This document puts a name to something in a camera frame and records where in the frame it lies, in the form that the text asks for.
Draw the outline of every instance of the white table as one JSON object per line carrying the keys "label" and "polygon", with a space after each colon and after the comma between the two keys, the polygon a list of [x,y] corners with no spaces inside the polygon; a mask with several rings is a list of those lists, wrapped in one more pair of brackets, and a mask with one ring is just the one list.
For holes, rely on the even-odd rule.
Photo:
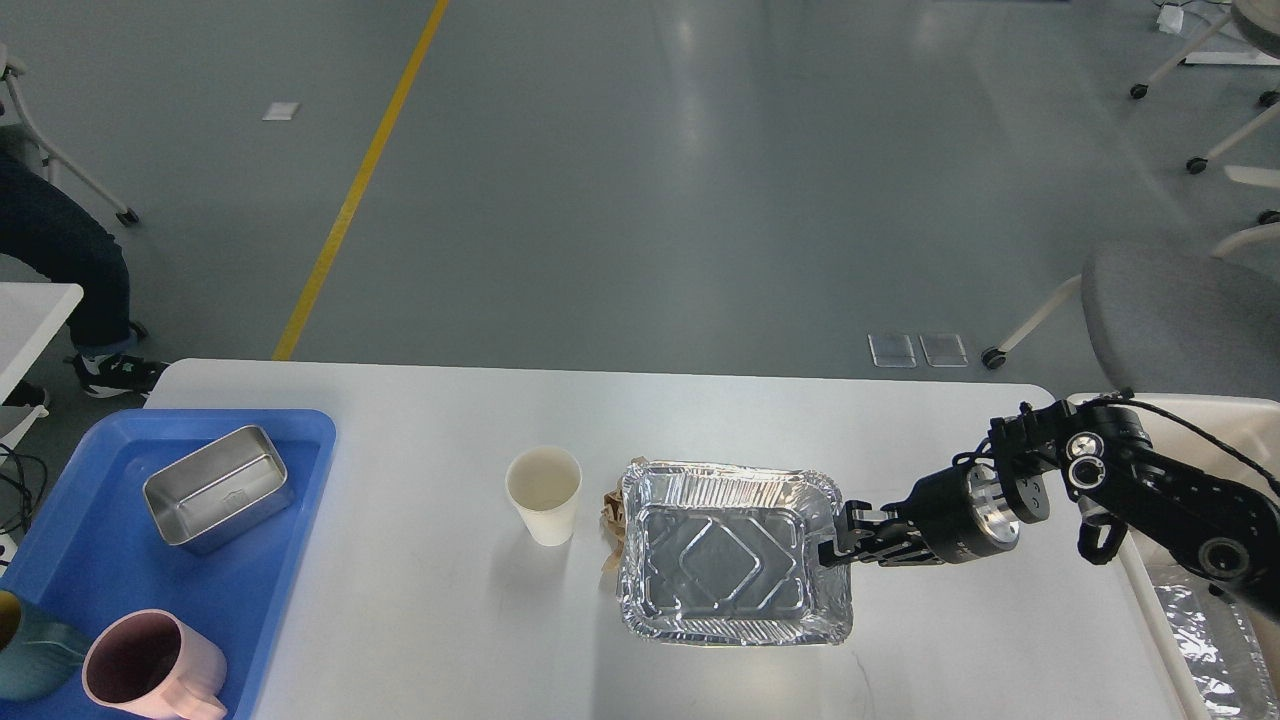
{"label": "white table", "polygon": [[40,357],[81,297],[78,284],[0,283],[0,397]]}
{"label": "white table", "polygon": [[[813,468],[904,498],[1011,384],[184,360],[147,407],[315,407],[338,442],[257,717],[1183,717],[1117,564],[1075,555],[1079,515],[963,566],[854,568],[837,647],[696,648],[631,637],[600,574],[596,498],[627,462]],[[503,496],[520,451],[584,470],[573,539],[531,541]]]}

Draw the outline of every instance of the mug handle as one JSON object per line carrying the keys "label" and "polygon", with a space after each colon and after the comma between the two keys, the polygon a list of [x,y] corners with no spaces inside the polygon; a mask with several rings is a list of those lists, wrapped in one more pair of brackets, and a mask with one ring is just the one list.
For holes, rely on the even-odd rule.
{"label": "mug handle", "polygon": [[29,644],[51,644],[61,651],[69,665],[84,662],[84,653],[88,652],[88,643],[79,630],[61,623],[49,623],[41,628],[36,639]]}
{"label": "mug handle", "polygon": [[174,680],[165,691],[164,700],[179,717],[183,720],[223,720],[227,716],[227,706],[216,697],[197,693],[187,687],[182,678],[174,678]]}

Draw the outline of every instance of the metal box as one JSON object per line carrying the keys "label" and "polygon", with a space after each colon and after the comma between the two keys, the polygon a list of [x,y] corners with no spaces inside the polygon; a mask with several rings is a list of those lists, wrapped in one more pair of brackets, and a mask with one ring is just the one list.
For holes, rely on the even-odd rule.
{"label": "metal box", "polygon": [[160,537],[205,555],[293,502],[270,438],[246,425],[155,473],[142,484]]}

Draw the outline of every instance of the gray floor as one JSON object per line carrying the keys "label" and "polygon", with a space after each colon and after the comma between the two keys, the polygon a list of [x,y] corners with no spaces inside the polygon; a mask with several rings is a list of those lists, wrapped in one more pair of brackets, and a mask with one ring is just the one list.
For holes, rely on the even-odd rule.
{"label": "gray floor", "polygon": [[[430,10],[5,4],[45,131],[142,215],[116,237],[147,355],[270,356]],[[1181,44],[1155,14],[456,0],[294,359],[1106,388],[1078,305],[995,374],[878,369],[865,336],[977,355],[1096,243],[1204,251],[1280,206],[1220,169],[1280,163],[1280,123],[1181,167],[1280,70],[1178,68],[1134,102]],[[297,119],[260,122],[273,100]],[[1280,272],[1280,249],[1240,260]],[[23,446],[55,473],[137,405],[79,396],[68,352],[32,373],[58,406]]]}

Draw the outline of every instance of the sneaker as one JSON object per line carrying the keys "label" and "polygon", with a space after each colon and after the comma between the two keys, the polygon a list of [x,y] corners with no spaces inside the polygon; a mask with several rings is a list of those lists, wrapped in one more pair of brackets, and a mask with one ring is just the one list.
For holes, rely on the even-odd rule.
{"label": "sneaker", "polygon": [[18,380],[17,387],[13,388],[9,397],[4,398],[4,404],[6,407],[35,407],[44,405],[47,410],[52,400],[47,389],[27,380]]}
{"label": "sneaker", "polygon": [[90,397],[115,397],[125,392],[136,392],[146,397],[160,379],[160,373],[168,363],[151,363],[132,355],[111,355],[97,364],[97,373],[88,369],[83,355],[72,360],[81,389]]}

